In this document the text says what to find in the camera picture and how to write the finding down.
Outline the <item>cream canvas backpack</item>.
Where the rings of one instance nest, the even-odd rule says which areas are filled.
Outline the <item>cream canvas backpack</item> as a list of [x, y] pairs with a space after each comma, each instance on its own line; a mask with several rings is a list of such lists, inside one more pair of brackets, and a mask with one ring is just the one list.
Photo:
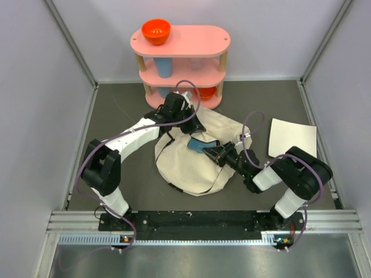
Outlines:
[[187, 194], [203, 196], [222, 190], [235, 170], [229, 166], [219, 167], [204, 153], [189, 149], [190, 139], [217, 140], [222, 145], [230, 141], [237, 143], [242, 124], [205, 107], [200, 107], [197, 117], [206, 131], [188, 135], [174, 127], [157, 142], [155, 164], [168, 184]]

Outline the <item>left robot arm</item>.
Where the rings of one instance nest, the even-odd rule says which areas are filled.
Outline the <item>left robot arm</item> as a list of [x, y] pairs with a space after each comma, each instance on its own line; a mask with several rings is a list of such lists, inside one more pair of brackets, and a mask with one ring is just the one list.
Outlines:
[[146, 143], [160, 138], [176, 127], [184, 134], [205, 132], [193, 106], [191, 93], [169, 93], [162, 105], [145, 114], [134, 126], [103, 142], [89, 143], [79, 176], [92, 189], [101, 205], [112, 215], [111, 222], [118, 229], [131, 224], [130, 206], [119, 188], [121, 164]]

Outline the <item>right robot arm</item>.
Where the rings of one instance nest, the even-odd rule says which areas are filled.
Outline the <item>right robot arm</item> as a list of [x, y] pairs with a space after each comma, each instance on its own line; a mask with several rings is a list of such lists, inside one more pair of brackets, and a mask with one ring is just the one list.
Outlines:
[[326, 163], [296, 146], [265, 166], [260, 166], [253, 150], [238, 152], [232, 142], [204, 148], [202, 152], [218, 166], [229, 166], [241, 175], [253, 193], [260, 194], [280, 183], [288, 187], [270, 210], [271, 223], [277, 229], [286, 228], [292, 215], [314, 196], [319, 197], [333, 177]]

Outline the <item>small teal notebook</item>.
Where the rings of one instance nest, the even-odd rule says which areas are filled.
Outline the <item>small teal notebook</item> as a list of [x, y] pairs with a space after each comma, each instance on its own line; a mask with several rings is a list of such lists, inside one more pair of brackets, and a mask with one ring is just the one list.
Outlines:
[[191, 137], [191, 139], [189, 140], [187, 144], [187, 147], [188, 149], [195, 151], [197, 153], [203, 153], [204, 148], [216, 147], [218, 145], [220, 145], [219, 140], [214, 140], [211, 142], [204, 142], [204, 141]]

